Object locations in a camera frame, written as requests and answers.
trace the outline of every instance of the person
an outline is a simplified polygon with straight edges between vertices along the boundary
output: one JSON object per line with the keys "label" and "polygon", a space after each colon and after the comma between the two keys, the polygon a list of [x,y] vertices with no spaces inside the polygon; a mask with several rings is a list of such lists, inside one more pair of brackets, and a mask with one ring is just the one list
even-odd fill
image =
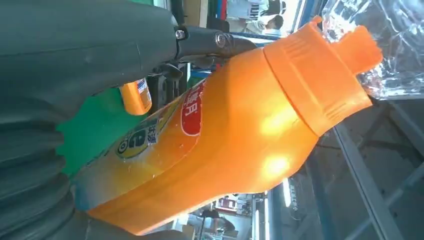
{"label": "person", "polygon": [[268,10],[269,0],[228,0],[227,17],[258,20],[260,13]]}
{"label": "person", "polygon": [[204,228],[211,229],[215,233],[217,233],[219,229],[224,231],[234,231],[236,229],[230,221],[228,221],[225,217],[220,216],[218,211],[209,209],[204,210],[201,215],[198,215],[197,212],[190,213],[188,215],[187,224],[200,231],[200,228],[202,228],[203,218],[205,218]]}
{"label": "person", "polygon": [[280,28],[283,26],[283,23],[283,17],[281,15],[276,15],[267,23],[264,23],[260,20],[248,22],[243,32],[251,34],[281,36]]}
{"label": "person", "polygon": [[282,15],[286,12],[286,2],[285,1],[269,1],[268,9],[262,11],[260,16],[272,16],[272,15]]}

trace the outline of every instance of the plastic bag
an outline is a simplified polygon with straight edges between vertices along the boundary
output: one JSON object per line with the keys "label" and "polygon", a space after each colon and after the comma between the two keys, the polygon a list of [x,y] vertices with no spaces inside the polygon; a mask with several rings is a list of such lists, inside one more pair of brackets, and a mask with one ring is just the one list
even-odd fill
{"label": "plastic bag", "polygon": [[424,98],[423,0],[329,0],[322,16],[330,42],[363,25],[382,49],[382,63],[358,76],[369,95],[381,100]]}

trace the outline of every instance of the orange cap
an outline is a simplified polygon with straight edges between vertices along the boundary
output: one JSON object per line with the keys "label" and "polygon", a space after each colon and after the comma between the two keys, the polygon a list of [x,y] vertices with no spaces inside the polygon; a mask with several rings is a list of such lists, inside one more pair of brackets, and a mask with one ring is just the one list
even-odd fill
{"label": "orange cap", "polygon": [[317,27],[320,21],[314,18],[263,49],[293,107],[317,136],[371,106],[356,74],[383,60],[365,27],[359,26],[339,42],[329,43]]}

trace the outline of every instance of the orange bottle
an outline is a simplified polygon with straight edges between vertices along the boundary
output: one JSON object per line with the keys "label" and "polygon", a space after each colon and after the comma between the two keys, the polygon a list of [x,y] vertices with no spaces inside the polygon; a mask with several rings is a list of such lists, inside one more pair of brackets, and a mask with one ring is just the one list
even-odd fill
{"label": "orange bottle", "polygon": [[139,235],[229,193],[269,190],[371,105],[355,75],[381,60],[364,27],[328,43],[316,22],[238,55],[82,170],[76,203]]}
{"label": "orange bottle", "polygon": [[119,90],[125,110],[129,114],[143,115],[152,107],[152,98],[145,78],[124,84]]}

